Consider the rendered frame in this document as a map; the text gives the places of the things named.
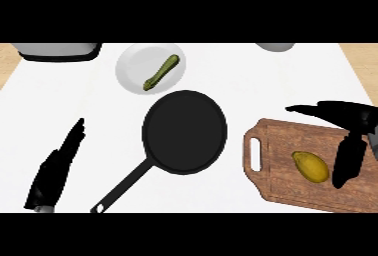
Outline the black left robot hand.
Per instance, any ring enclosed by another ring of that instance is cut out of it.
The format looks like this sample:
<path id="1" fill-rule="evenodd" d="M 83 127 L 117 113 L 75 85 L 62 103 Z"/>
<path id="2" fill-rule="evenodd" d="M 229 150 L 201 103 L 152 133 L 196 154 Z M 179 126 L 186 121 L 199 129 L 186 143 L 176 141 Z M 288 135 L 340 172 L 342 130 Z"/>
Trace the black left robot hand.
<path id="1" fill-rule="evenodd" d="M 80 118 L 68 132 L 60 148 L 52 151 L 40 165 L 24 205 L 25 209 L 34 210 L 37 206 L 56 206 L 84 137 L 84 119 Z"/>

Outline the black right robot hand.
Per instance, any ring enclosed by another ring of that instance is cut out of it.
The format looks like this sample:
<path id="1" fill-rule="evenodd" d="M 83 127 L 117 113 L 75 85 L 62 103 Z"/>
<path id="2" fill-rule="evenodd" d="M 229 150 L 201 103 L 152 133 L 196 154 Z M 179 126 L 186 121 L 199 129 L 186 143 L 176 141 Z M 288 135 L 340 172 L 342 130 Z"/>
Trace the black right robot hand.
<path id="1" fill-rule="evenodd" d="M 368 146 L 362 136 L 378 132 L 378 107 L 344 101 L 319 101 L 316 106 L 294 105 L 285 110 L 313 116 L 348 131 L 338 145 L 332 172 L 332 185 L 340 189 L 360 173 Z"/>

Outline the yellow lemon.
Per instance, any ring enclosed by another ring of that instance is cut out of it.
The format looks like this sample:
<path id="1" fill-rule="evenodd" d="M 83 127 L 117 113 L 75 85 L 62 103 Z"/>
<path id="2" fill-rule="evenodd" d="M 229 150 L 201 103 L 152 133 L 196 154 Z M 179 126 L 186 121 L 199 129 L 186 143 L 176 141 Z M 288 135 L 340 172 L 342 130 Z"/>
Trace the yellow lemon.
<path id="1" fill-rule="evenodd" d="M 295 167 L 303 177 L 313 183 L 322 183 L 329 178 L 329 170 L 325 161 L 310 152 L 292 153 Z"/>

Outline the wooden cutting board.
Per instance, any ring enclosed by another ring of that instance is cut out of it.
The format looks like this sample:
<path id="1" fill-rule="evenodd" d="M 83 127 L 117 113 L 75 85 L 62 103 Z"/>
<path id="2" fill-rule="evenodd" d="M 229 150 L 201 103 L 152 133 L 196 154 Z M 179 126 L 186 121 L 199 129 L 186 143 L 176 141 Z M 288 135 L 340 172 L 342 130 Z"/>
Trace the wooden cutting board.
<path id="1" fill-rule="evenodd" d="M 341 189 L 331 180 L 311 183 L 300 174 L 292 152 L 316 154 L 334 169 L 342 129 L 260 119 L 244 135 L 244 172 L 272 202 L 331 212 L 378 212 L 378 160 L 366 147 L 360 174 Z"/>

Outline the black frying pan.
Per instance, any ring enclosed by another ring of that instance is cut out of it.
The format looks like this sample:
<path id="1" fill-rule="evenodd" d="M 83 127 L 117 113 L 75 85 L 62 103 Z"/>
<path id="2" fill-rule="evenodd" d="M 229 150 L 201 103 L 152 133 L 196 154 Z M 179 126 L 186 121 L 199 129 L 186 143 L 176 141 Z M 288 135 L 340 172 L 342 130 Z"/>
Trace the black frying pan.
<path id="1" fill-rule="evenodd" d="M 90 209 L 103 213 L 152 167 L 190 175 L 217 160 L 227 139 L 221 108 L 202 93 L 167 94 L 152 105 L 142 125 L 146 159 Z"/>

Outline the grey and black appliance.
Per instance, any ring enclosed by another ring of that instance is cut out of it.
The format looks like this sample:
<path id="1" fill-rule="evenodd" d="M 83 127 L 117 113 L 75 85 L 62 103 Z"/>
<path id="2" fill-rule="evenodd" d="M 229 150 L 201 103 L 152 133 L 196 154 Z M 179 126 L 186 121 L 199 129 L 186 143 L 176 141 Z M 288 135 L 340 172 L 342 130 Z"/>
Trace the grey and black appliance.
<path id="1" fill-rule="evenodd" d="M 21 57 L 35 62 L 80 62 L 93 60 L 100 43 L 13 43 Z"/>

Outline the white plate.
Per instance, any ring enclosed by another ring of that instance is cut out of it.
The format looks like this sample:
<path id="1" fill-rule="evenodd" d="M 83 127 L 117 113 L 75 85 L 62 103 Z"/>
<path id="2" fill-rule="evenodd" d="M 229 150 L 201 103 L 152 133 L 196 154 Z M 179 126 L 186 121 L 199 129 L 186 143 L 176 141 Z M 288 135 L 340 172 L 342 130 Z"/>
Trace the white plate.
<path id="1" fill-rule="evenodd" d="M 176 65 L 168 70 L 155 86 L 146 90 L 145 82 L 161 68 L 165 61 L 176 55 Z M 115 76 L 122 88 L 134 94 L 152 95 L 167 91 L 180 81 L 186 71 L 186 56 L 176 44 L 133 44 L 122 52 L 117 65 Z"/>

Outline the grey round object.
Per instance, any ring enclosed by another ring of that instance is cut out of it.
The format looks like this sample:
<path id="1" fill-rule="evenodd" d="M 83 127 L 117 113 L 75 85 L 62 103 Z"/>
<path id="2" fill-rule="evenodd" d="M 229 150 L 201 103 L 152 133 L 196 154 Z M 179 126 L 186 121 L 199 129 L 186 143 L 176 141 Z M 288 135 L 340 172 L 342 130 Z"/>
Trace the grey round object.
<path id="1" fill-rule="evenodd" d="M 258 43 L 258 46 L 270 52 L 285 52 L 294 47 L 294 43 Z"/>

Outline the green zucchini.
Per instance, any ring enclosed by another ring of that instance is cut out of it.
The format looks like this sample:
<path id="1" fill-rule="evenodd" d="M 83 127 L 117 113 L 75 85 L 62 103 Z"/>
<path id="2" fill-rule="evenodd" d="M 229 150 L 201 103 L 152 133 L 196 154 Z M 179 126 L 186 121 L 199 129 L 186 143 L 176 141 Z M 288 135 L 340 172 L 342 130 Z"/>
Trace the green zucchini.
<path id="1" fill-rule="evenodd" d="M 177 54 L 173 54 L 167 60 L 164 61 L 158 71 L 152 75 L 152 77 L 145 81 L 143 83 L 143 90 L 149 91 L 156 84 L 159 83 L 161 79 L 167 75 L 167 73 L 171 71 L 171 69 L 177 66 L 180 62 L 180 57 Z"/>

